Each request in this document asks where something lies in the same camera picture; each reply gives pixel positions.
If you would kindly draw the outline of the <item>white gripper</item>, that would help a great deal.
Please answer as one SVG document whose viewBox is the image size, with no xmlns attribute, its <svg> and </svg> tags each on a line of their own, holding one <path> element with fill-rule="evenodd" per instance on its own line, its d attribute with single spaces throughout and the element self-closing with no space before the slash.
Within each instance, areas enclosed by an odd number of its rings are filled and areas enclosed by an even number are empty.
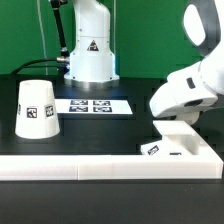
<svg viewBox="0 0 224 224">
<path fill-rule="evenodd" d="M 168 75 L 149 103 L 155 118 L 176 119 L 178 114 L 224 107 L 224 92 L 218 93 L 202 79 L 200 66 L 197 62 Z"/>
</svg>

